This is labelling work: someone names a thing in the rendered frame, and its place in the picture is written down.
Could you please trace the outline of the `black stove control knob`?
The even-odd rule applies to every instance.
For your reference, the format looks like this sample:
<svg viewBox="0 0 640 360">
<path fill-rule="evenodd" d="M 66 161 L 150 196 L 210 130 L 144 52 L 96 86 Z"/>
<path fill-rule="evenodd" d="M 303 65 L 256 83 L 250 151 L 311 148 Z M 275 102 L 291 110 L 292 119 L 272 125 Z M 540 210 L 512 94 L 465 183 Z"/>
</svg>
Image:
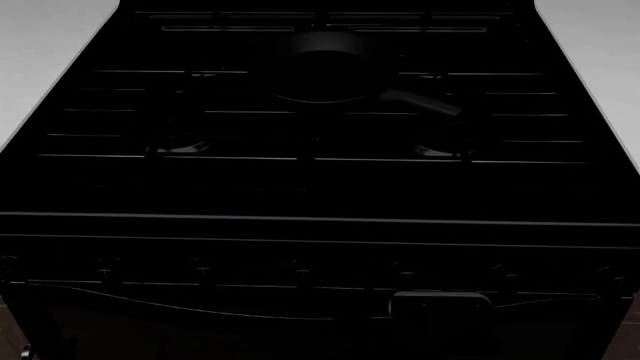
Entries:
<svg viewBox="0 0 640 360">
<path fill-rule="evenodd" d="M 117 257 L 102 257 L 98 261 L 98 274 L 104 284 L 117 284 L 120 281 L 119 263 Z"/>
<path fill-rule="evenodd" d="M 419 268 L 407 261 L 399 261 L 391 265 L 392 278 L 397 290 L 413 290 L 416 287 Z"/>
<path fill-rule="evenodd" d="M 191 260 L 193 275 L 198 284 L 207 286 L 215 284 L 215 271 L 209 259 L 203 257 L 193 258 Z"/>
<path fill-rule="evenodd" d="M 0 257 L 0 284 L 10 281 L 15 275 L 19 260 L 14 256 Z"/>
<path fill-rule="evenodd" d="M 305 259 L 292 260 L 289 263 L 294 284 L 297 287 L 312 287 L 314 284 L 314 266 Z"/>
<path fill-rule="evenodd" d="M 510 266 L 498 264 L 491 269 L 491 278 L 498 290 L 515 292 L 519 285 L 520 275 Z"/>
<path fill-rule="evenodd" d="M 594 275 L 594 281 L 601 293 L 624 292 L 625 278 L 612 266 L 598 269 Z"/>
</svg>

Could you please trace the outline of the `black gas stove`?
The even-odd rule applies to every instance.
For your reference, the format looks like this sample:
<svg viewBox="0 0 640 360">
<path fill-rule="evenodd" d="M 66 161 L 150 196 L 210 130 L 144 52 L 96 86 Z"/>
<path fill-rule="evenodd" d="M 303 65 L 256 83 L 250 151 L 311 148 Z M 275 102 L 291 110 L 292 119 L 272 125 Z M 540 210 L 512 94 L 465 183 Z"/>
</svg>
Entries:
<svg viewBox="0 0 640 360">
<path fill-rule="evenodd" d="M 268 95 L 268 47 L 355 32 L 393 54 L 392 86 L 462 109 L 485 93 L 550 93 L 583 164 L 258 160 L 37 152 L 43 120 L 91 71 L 241 72 Z M 26 338 L 19 360 L 602 360 L 640 291 L 640 173 L 534 0 L 119 0 L 0 152 L 0 284 Z M 120 281 L 104 284 L 102 257 Z M 191 260 L 211 261 L 198 284 Z M 314 266 L 297 287 L 289 263 Z M 196 284 L 486 296 L 483 317 L 296 320 L 100 301 L 30 283 Z M 491 269 L 520 275 L 498 290 Z M 598 269 L 625 278 L 601 293 Z"/>
</svg>

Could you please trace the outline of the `black cast iron stove grate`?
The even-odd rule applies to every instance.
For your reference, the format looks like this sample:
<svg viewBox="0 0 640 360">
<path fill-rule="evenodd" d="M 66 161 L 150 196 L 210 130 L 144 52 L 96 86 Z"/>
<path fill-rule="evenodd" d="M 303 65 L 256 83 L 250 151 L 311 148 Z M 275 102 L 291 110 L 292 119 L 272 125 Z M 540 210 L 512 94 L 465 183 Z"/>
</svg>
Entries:
<svg viewBox="0 0 640 360">
<path fill-rule="evenodd" d="M 543 94 L 485 93 L 449 116 L 396 91 L 301 104 L 241 72 L 91 71 L 46 116 L 40 155 L 583 164 L 571 119 Z"/>
</svg>

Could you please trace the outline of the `black frying pan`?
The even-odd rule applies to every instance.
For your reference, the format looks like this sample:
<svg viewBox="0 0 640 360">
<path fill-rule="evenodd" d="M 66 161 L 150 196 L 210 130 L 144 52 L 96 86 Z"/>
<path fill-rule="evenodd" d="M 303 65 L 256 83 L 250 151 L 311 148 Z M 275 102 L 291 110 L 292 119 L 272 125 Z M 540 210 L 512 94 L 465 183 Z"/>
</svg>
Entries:
<svg viewBox="0 0 640 360">
<path fill-rule="evenodd" d="M 288 101 L 334 105 L 373 98 L 444 116 L 462 113 L 453 104 L 392 86 L 397 72 L 391 51 L 355 32 L 287 35 L 268 47 L 264 65 L 269 92 Z"/>
</svg>

